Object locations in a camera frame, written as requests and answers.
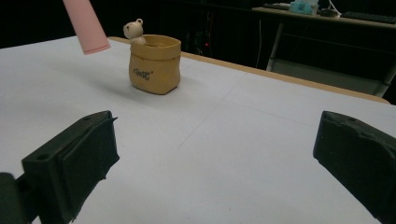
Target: pink cylinder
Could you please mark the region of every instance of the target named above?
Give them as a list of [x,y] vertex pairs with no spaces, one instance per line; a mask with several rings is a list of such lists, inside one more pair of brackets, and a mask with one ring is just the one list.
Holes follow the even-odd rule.
[[64,0],[84,54],[110,48],[105,32],[89,0]]

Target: keyboard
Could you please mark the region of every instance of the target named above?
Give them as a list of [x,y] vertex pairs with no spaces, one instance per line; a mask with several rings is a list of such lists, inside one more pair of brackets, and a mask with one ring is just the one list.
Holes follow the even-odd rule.
[[278,5],[278,4],[263,4],[262,7],[271,8],[271,9],[278,9],[278,10],[289,10],[289,6]]
[[376,21],[387,24],[396,24],[396,17],[374,15],[374,14],[361,13],[361,12],[348,11],[346,13],[341,14],[340,17],[353,19],[353,20],[360,20],[360,21]]

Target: white table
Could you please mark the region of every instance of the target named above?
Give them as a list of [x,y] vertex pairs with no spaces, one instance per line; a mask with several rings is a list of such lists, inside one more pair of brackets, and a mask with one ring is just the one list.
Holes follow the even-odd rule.
[[0,171],[110,110],[120,161],[83,223],[378,223],[312,156],[323,110],[396,136],[396,106],[181,59],[180,85],[130,85],[129,46],[84,56],[75,37],[0,50]]

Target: beige paper bag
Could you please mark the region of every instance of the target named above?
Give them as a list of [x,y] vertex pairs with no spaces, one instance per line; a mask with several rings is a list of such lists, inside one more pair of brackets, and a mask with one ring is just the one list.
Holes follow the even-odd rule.
[[133,43],[129,78],[141,91],[166,94],[180,82],[179,40],[165,35],[143,35],[146,44]]

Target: toy figure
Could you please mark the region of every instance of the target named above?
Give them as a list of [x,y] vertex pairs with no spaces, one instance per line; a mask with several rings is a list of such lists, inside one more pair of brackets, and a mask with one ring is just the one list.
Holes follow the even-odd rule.
[[136,42],[139,44],[146,44],[146,39],[143,37],[143,20],[137,19],[136,21],[128,22],[123,26],[124,35],[130,40],[131,45]]

